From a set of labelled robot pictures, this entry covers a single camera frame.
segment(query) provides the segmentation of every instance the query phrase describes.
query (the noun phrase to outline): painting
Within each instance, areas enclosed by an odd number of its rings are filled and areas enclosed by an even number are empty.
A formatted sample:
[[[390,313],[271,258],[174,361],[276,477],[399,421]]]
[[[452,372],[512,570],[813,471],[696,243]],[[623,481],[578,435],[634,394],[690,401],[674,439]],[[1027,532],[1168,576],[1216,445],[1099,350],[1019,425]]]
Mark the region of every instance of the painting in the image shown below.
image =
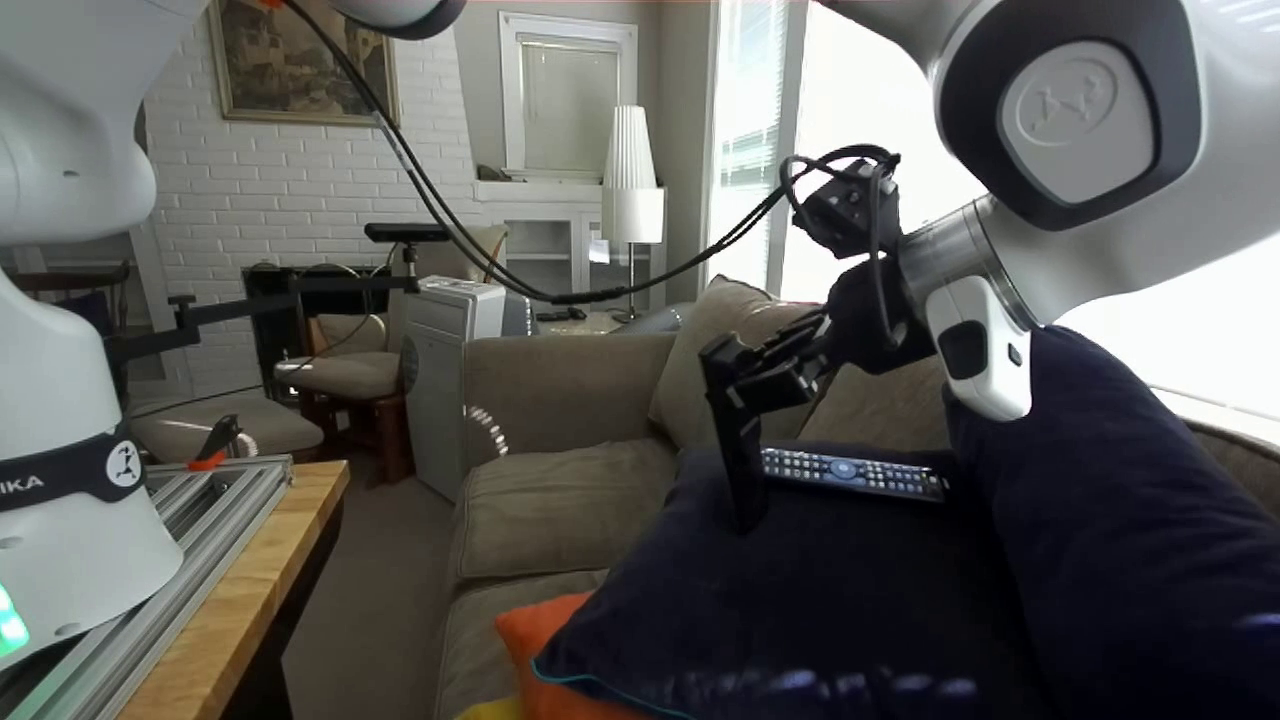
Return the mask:
[[[336,14],[326,0],[296,0],[351,54],[397,115],[394,41]],[[262,0],[208,5],[217,96],[228,118],[374,123],[351,79],[319,36],[288,8]]]

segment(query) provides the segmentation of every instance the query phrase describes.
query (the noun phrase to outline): floor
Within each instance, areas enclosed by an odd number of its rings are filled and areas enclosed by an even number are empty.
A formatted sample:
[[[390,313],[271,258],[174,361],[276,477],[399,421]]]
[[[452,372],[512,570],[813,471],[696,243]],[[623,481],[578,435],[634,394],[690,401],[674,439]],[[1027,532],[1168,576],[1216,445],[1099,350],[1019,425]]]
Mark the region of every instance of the floor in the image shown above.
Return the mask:
[[[351,458],[346,532],[284,652],[301,720],[428,715],[428,652],[442,643],[447,503],[426,484],[374,484]]]

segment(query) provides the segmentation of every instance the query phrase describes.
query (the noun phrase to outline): orange fabric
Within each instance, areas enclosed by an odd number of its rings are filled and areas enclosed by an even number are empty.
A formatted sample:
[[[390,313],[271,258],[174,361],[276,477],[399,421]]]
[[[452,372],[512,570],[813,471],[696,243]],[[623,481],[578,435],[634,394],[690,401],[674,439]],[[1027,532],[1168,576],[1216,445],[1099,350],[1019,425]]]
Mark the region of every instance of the orange fabric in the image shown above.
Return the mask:
[[[591,593],[553,595],[546,602],[524,602],[494,618],[515,668],[524,720],[636,720],[636,712],[630,707],[580,694],[534,672],[538,652],[546,652],[546,643],[568,622],[578,609],[587,602],[587,595]]]

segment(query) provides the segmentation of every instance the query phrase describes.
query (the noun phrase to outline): couch armrest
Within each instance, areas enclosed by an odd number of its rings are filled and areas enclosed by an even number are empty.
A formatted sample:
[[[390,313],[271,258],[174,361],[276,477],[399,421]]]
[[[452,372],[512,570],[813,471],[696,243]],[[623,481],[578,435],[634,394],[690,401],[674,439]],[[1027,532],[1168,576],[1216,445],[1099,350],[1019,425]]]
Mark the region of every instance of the couch armrest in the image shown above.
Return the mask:
[[[463,346],[463,471],[504,450],[648,435],[674,336],[498,336]]]

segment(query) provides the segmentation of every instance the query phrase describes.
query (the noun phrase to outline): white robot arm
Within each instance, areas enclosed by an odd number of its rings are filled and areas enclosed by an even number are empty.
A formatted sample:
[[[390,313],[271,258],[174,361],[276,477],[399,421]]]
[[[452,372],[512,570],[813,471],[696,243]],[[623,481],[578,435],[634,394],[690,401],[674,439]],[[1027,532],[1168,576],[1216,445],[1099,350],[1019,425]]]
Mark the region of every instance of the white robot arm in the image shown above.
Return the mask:
[[[920,233],[900,281],[958,394],[1027,410],[1027,333],[1280,233],[1275,0],[825,0],[896,41],[992,193]]]
[[[0,8],[0,246],[140,225],[157,176],[134,123],[208,0],[21,0]],[[431,36],[463,0],[336,0]],[[0,273],[0,672],[147,600],[182,548],[117,435],[99,336]]]

